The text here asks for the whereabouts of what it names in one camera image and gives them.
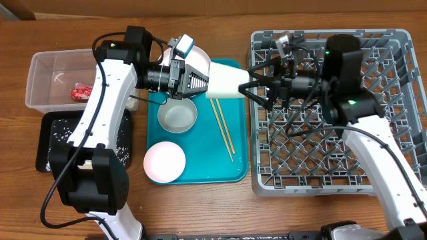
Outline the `large white plate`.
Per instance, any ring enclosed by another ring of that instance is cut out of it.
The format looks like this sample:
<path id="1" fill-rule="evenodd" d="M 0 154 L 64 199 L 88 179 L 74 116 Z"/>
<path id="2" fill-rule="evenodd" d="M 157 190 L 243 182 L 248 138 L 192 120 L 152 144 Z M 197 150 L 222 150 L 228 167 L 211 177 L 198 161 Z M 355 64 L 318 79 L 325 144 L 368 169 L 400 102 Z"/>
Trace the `large white plate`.
<path id="1" fill-rule="evenodd" d="M 160 63 L 160 65 L 169 66 L 170 55 L 171 48 L 168 48 L 163 52 L 163 61 Z M 197 46 L 192 47 L 191 51 L 188 53 L 185 59 L 179 57 L 178 55 L 176 55 L 174 59 L 184 60 L 185 64 L 191 65 L 193 68 L 197 69 L 204 75 L 208 75 L 211 59 L 206 54 L 206 52 Z"/>

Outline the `white cup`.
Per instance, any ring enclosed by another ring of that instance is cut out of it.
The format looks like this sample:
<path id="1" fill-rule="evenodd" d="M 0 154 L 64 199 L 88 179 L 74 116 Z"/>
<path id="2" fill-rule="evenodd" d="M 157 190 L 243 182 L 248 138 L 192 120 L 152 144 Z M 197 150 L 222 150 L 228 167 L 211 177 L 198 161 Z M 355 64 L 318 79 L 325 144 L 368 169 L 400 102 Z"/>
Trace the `white cup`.
<path id="1" fill-rule="evenodd" d="M 211 62 L 209 81 L 205 96 L 209 99 L 238 99 L 245 96 L 239 92 L 239 86 L 250 81 L 246 70 Z"/>

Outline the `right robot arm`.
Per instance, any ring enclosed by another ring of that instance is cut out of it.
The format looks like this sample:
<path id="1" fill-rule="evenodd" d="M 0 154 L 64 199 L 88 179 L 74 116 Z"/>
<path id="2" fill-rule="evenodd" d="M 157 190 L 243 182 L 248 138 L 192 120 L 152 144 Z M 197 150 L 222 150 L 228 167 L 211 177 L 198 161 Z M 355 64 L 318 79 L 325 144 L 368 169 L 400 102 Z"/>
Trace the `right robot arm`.
<path id="1" fill-rule="evenodd" d="M 426 189 L 393 138 L 376 96 L 362 86 L 363 51 L 360 40 L 335 34 L 326 41 L 324 58 L 313 71 L 298 69 L 296 53 L 304 40 L 285 35 L 276 39 L 279 55 L 250 67 L 250 80 L 241 94 L 271 111 L 280 102 L 287 108 L 301 99 L 320 104 L 326 129 L 333 130 L 357 157 L 386 217 L 388 232 L 363 229 L 353 221 L 321 228 L 322 239 L 425 239 Z"/>

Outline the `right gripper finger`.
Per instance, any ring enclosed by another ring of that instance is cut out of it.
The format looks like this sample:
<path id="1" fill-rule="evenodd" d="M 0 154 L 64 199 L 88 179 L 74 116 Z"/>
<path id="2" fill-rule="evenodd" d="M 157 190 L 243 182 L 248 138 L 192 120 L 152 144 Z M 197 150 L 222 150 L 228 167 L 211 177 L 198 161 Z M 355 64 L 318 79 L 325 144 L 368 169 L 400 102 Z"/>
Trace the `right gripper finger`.
<path id="1" fill-rule="evenodd" d="M 271 81 L 256 80 L 239 85 L 238 91 L 259 106 L 272 111 L 277 99 L 275 86 Z"/>
<path id="2" fill-rule="evenodd" d="M 258 80 L 272 80 L 275 76 L 277 76 L 280 73 L 281 64 L 282 64 L 282 58 L 280 56 L 277 56 L 263 63 L 260 63 L 256 66 L 248 68 L 247 72 L 249 73 L 250 77 L 253 77 Z M 264 70 L 266 67 L 268 69 L 273 69 L 272 76 L 268 77 L 266 75 L 260 75 L 256 73 L 256 71 Z"/>

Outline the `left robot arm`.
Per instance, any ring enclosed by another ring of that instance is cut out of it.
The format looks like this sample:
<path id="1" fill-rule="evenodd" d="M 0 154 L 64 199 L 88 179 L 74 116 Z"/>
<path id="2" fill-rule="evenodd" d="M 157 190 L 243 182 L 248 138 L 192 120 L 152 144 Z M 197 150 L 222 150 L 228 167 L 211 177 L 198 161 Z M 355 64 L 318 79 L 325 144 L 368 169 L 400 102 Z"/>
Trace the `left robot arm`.
<path id="1" fill-rule="evenodd" d="M 193 45 L 188 35 L 164 41 L 137 26 L 92 43 L 96 75 L 91 95 L 74 132 L 52 146 L 47 159 L 55 180 L 50 191 L 84 221 L 96 222 L 108 239 L 146 236 L 127 204 L 129 176 L 116 151 L 127 100 L 134 89 L 177 100 L 206 92 L 209 77 L 184 61 Z"/>

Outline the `small pink bowl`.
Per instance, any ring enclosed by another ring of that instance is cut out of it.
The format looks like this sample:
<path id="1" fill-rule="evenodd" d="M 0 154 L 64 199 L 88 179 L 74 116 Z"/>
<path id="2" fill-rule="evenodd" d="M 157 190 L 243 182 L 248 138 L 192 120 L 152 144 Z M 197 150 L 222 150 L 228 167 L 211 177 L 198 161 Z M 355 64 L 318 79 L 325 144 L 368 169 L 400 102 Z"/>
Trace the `small pink bowl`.
<path id="1" fill-rule="evenodd" d="M 145 174 L 156 183 L 175 181 L 183 173 L 185 165 L 183 149 L 170 141 L 151 146 L 143 159 Z"/>

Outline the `leftover rice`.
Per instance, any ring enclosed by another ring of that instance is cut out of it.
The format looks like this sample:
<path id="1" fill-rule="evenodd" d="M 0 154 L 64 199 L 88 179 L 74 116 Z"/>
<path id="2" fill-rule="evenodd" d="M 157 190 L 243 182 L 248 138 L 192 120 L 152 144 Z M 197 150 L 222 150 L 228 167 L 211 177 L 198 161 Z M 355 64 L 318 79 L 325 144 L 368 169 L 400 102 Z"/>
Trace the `leftover rice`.
<path id="1" fill-rule="evenodd" d="M 54 145 L 64 144 L 76 128 L 78 120 L 59 119 L 54 120 L 51 125 L 51 135 L 49 137 L 49 146 L 47 154 L 50 153 Z M 131 162 L 131 134 L 132 122 L 130 117 L 123 116 L 121 125 L 117 134 L 116 153 L 117 158 L 127 168 Z"/>

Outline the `red snack wrapper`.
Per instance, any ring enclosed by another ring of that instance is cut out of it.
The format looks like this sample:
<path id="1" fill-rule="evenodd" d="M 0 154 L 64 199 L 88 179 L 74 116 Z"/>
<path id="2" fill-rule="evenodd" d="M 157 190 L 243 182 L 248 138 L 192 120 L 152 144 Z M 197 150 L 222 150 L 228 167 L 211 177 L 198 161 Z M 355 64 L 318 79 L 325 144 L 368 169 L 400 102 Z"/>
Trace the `red snack wrapper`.
<path id="1" fill-rule="evenodd" d="M 71 90 L 71 98 L 76 101 L 88 100 L 92 89 L 92 86 L 77 82 L 75 87 Z"/>

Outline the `grey bowl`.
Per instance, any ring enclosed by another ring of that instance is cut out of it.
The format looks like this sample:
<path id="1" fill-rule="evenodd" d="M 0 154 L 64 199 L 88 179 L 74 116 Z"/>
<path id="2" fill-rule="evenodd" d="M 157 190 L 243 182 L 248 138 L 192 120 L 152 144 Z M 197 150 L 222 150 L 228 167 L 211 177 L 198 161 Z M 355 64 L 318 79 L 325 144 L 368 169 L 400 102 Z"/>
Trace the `grey bowl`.
<path id="1" fill-rule="evenodd" d="M 197 120 L 197 108 L 191 99 L 167 99 L 157 112 L 159 124 L 170 133 L 185 133 Z"/>

